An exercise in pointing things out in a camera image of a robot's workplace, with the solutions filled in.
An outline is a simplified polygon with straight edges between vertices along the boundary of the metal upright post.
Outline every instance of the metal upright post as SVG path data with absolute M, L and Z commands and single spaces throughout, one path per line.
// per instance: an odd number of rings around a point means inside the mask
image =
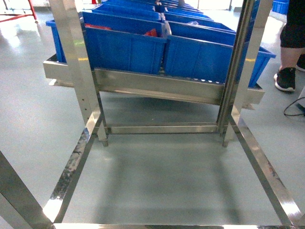
M 82 10 L 82 1 L 50 0 L 49 2 L 84 123 L 87 123 L 92 113 L 101 111 L 102 128 L 99 128 L 98 136 L 99 139 L 103 141 L 104 146 L 107 146 L 108 141 L 107 133 L 105 131 L 106 122 L 104 112 L 100 101 L 99 91 L 95 87 L 95 75 L 90 68 L 80 16 L 78 14 L 79 11 Z
M 244 7 L 247 6 L 248 1 L 244 1 Z M 264 27 L 267 22 L 270 9 L 272 6 L 272 0 L 260 0 L 259 9 L 257 12 L 257 15 L 260 15 L 259 17 L 256 17 L 254 28 L 252 30 L 252 34 L 248 34 L 244 31 L 244 43 L 246 36 L 251 35 L 250 41 L 248 43 L 248 49 L 246 53 L 245 62 L 237 63 L 236 59 L 234 59 L 234 54 L 232 56 L 232 61 L 230 64 L 227 81 L 226 81 L 226 87 L 224 90 L 223 98 L 222 98 L 222 104 L 220 107 L 220 112 L 218 116 L 218 130 L 222 134 L 224 132 L 224 126 L 228 124 L 228 114 L 231 113 L 233 104 L 238 109 L 239 112 L 241 112 L 244 98 L 246 95 L 246 91 L 248 89 L 248 85 L 251 79 L 252 71 L 254 68 L 254 64 L 257 58 L 257 53 L 261 44 L 261 40 L 264 33 Z M 245 28 L 245 20 L 243 20 L 245 16 L 243 15 L 243 12 L 241 13 L 240 18 L 240 30 L 241 28 Z M 241 73 L 241 77 L 239 82 L 236 82 L 236 74 L 238 69 L 243 65 L 243 70 Z M 226 130 L 226 134 L 224 137 L 224 146 L 227 146 L 228 141 L 233 138 L 234 132 L 230 125 L 228 125 L 228 128 Z
M 244 0 L 241 15 L 239 18 L 238 28 L 236 32 L 236 39 L 233 47 L 233 54 L 231 57 L 229 70 L 225 82 L 224 92 L 221 100 L 221 105 L 217 118 L 217 130 L 220 134 L 224 131 L 224 124 L 227 122 L 227 114 L 232 100 L 235 99 L 234 86 L 236 85 L 236 76 L 240 65 L 243 64 L 242 54 L 244 52 L 246 37 L 250 20 L 252 16 L 253 6 L 255 0 Z

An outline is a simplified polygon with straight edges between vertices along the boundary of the blue storage bin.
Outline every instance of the blue storage bin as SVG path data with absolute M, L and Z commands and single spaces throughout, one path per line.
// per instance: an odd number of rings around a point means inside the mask
M 62 45 L 61 45 L 61 41 L 59 39 L 59 34 L 56 28 L 56 24 L 54 20 L 51 21 L 47 21 L 46 22 L 47 26 L 50 26 L 52 29 L 52 35 L 53 35 L 53 39 L 54 39 L 54 45 L 55 45 L 55 51 L 56 51 L 56 56 L 57 56 L 57 60 L 59 62 L 63 62 L 66 63 L 66 57 L 63 53 L 63 49 L 62 49 Z
M 169 24 L 170 30 L 168 30 L 168 44 L 164 57 L 165 73 L 224 83 L 235 34 L 177 22 L 166 23 Z M 249 83 L 250 87 L 256 84 L 270 58 L 275 58 L 275 55 L 260 48 Z
M 287 14 L 288 6 L 289 6 L 288 2 L 273 1 L 272 11 L 280 14 Z
M 82 14 L 85 23 L 112 29 L 109 31 L 86 27 L 85 41 L 92 69 L 159 73 L 167 41 L 163 38 L 166 37 L 165 24 L 91 12 Z M 151 29 L 156 29 L 160 37 L 144 35 Z M 56 50 L 64 56 L 61 45 Z
M 131 8 L 137 8 L 137 9 L 143 9 L 143 10 L 149 10 L 149 11 L 155 11 L 155 7 L 153 5 L 140 3 L 136 1 L 128 1 L 128 0 L 106 0 L 103 1 L 105 4 L 112 4 L 112 5 L 118 5 L 118 6 L 124 6 L 124 7 L 131 7 Z
M 115 15 L 120 17 L 136 18 L 136 19 L 148 20 L 148 21 L 161 22 L 162 20 L 160 13 L 154 11 L 141 10 L 130 7 L 128 8 L 128 7 L 122 7 L 122 6 L 110 5 L 110 4 L 98 5 L 92 9 L 92 12 L 104 13 L 104 14 Z
M 189 12 L 185 10 L 179 10 L 179 9 L 173 9 L 173 8 L 167 8 L 165 7 L 164 13 L 171 13 L 171 14 L 176 14 L 176 15 L 182 15 L 182 16 L 188 16 L 188 17 L 197 17 L 197 18 L 210 18 L 202 12 Z
M 235 32 L 231 30 L 229 27 L 226 27 L 225 25 L 214 22 L 210 19 L 199 19 L 199 18 L 193 18 L 193 17 L 185 17 L 185 16 L 180 16 L 180 15 L 173 15 L 173 14 L 167 14 L 165 13 L 165 20 L 166 21 L 175 21 L 175 22 L 180 22 L 180 23 L 190 23 L 192 21 L 198 22 L 199 26 L 206 26 L 206 27 L 212 27 L 215 29 L 223 30 L 223 31 L 230 31 L 230 32 Z

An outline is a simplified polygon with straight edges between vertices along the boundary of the floor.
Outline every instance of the floor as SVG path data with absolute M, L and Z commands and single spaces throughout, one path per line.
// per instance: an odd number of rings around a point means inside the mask
M 236 28 L 238 15 L 207 11 Z M 49 86 L 42 62 L 55 53 L 50 12 L 0 24 L 0 150 L 44 206 L 83 129 L 73 88 Z M 296 92 L 275 89 L 283 23 L 268 19 L 262 46 L 274 52 L 258 83 L 265 95 L 243 117 L 305 212 L 305 119 L 283 110 Z M 108 123 L 215 121 L 218 107 L 102 93 Z M 296 108 L 291 113 L 299 112 Z M 95 141 L 64 222 L 279 225 L 239 142 L 218 135 L 111 135 Z M 0 228 L 11 227 L 0 218 Z

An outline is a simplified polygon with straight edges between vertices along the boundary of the stainless steel rack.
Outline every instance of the stainless steel rack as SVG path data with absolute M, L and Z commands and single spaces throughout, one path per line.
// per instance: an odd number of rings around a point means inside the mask
M 97 225 L 62 224 L 65 212 L 96 136 L 108 145 L 110 134 L 170 134 L 217 133 L 224 146 L 236 134 L 255 173 L 273 205 L 283 226 L 252 226 L 243 228 L 295 229 L 305 228 L 303 215 L 240 116 L 242 107 L 260 102 L 261 88 L 248 89 L 264 27 L 272 0 L 260 0 L 258 17 L 250 41 L 247 43 L 245 62 L 241 56 L 246 44 L 247 31 L 256 0 L 244 0 L 239 20 L 233 55 L 225 85 L 204 83 L 176 77 L 136 74 L 105 69 L 90 69 L 76 1 L 50 0 L 67 64 L 50 58 L 44 62 L 47 78 L 53 84 L 73 86 L 82 112 L 85 128 L 47 205 L 42 209 L 12 166 L 0 153 L 0 215 L 15 229 L 228 229 L 224 226 L 156 226 L 156 225 Z M 236 81 L 237 70 L 243 65 L 241 79 Z M 153 98 L 220 105 L 215 123 L 171 123 L 146 125 L 109 125 L 102 108 L 100 91 L 135 94 Z

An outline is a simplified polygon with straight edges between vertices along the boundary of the red object in bin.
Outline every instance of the red object in bin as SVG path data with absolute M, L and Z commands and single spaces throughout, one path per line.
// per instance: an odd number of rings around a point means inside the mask
M 96 28 L 96 29 L 103 29 L 103 30 L 112 30 L 110 27 L 106 27 L 106 26 L 99 26 L 99 25 L 91 25 L 91 24 L 85 24 L 86 27 L 89 28 Z
M 151 36 L 151 37 L 158 37 L 158 34 L 157 34 L 157 30 L 156 29 L 152 29 L 148 32 L 145 33 L 146 36 Z

